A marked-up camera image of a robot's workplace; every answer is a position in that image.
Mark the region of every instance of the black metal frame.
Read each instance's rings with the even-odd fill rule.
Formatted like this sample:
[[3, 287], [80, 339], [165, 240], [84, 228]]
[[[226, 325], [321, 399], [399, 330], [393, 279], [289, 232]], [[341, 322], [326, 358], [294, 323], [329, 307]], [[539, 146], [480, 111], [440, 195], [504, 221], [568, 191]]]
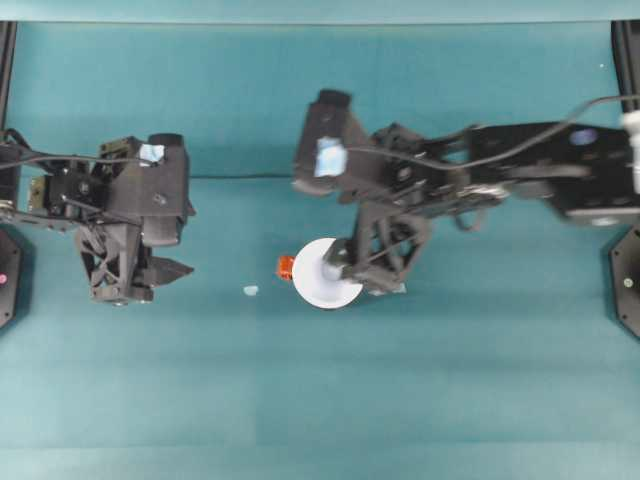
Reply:
[[[7, 116], [17, 27], [15, 22], [0, 22], [0, 130], [5, 128]], [[15, 205], [19, 174], [18, 168], [0, 170], [0, 205]], [[15, 315], [22, 255], [22, 249], [9, 233], [0, 230], [0, 327]]]

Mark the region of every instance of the small white object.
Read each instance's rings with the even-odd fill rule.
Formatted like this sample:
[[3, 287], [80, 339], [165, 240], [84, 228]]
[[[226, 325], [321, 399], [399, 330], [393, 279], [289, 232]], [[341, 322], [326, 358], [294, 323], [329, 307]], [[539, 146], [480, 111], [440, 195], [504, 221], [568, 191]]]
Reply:
[[[158, 163], [164, 158], [164, 145], [151, 145], [149, 143], [143, 143], [138, 150], [138, 158], [147, 162]], [[140, 164], [143, 167], [148, 167], [147, 163]]]
[[622, 126], [629, 133], [629, 144], [633, 148], [633, 189], [640, 193], [640, 110], [622, 115]]
[[[407, 286], [404, 283], [401, 283], [398, 288], [388, 293], [407, 293]], [[373, 295], [374, 297], [381, 297], [382, 295], [386, 295], [387, 292], [383, 292], [382, 290], [370, 290], [369, 295]]]
[[242, 291], [247, 297], [255, 297], [260, 291], [260, 288], [257, 285], [247, 285]]
[[347, 168], [347, 150], [340, 139], [322, 137], [318, 139], [318, 155], [313, 174], [316, 177], [337, 177]]
[[618, 220], [614, 217], [600, 217], [591, 220], [591, 225], [594, 227], [610, 227], [611, 225], [617, 225]]
[[335, 238], [320, 238], [305, 245], [293, 262], [293, 285], [311, 305], [333, 310], [353, 302], [362, 284], [340, 279], [340, 269], [327, 265], [324, 255]]

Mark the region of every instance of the teal tablecloth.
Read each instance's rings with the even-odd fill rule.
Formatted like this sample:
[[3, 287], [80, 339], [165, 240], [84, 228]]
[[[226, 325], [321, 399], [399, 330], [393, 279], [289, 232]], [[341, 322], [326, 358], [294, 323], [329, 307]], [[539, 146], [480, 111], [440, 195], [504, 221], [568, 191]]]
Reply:
[[[617, 91], [606, 23], [30, 24], [9, 124], [78, 153], [175, 130], [196, 174], [288, 171], [322, 86], [356, 92], [368, 128], [434, 135]], [[352, 209], [287, 180], [194, 179], [192, 200], [167, 254], [196, 272], [152, 305], [92, 304], [71, 236], [23, 229], [31, 286], [0, 332], [0, 478], [640, 475], [640, 343], [611, 314], [603, 257], [619, 230], [516, 200], [476, 235], [443, 219], [406, 295], [327, 313], [275, 261], [348, 234]]]

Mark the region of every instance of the black bracket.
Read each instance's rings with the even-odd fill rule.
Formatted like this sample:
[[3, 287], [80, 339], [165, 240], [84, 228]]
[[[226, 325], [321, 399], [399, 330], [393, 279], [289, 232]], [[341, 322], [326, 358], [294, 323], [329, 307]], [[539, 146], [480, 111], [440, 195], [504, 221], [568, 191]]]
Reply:
[[640, 337], [640, 226], [629, 230], [609, 256], [618, 318]]
[[0, 327], [15, 315], [22, 251], [5, 230], [0, 230]]

